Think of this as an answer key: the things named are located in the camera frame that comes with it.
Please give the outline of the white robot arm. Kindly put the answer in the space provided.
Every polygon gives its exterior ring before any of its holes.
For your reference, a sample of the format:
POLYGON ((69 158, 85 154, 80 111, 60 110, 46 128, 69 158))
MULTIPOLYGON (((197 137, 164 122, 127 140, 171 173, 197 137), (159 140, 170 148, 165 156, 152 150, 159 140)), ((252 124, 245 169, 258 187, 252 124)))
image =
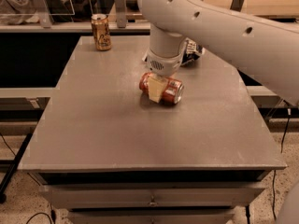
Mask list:
POLYGON ((202 0, 137 0, 150 23, 148 68, 173 76, 189 38, 293 106, 299 104, 299 31, 202 0))

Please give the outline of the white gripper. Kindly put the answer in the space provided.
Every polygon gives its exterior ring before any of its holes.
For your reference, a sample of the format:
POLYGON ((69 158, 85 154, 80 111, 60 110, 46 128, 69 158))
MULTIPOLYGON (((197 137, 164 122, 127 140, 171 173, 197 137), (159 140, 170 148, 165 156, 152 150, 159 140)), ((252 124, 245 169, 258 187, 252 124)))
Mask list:
POLYGON ((155 103, 161 101, 168 83, 166 77, 171 77, 177 72, 181 66, 182 58, 182 49, 178 52, 178 55, 169 58, 157 55, 151 49, 147 50, 147 67, 152 73, 156 74, 148 78, 149 98, 151 101, 155 103))

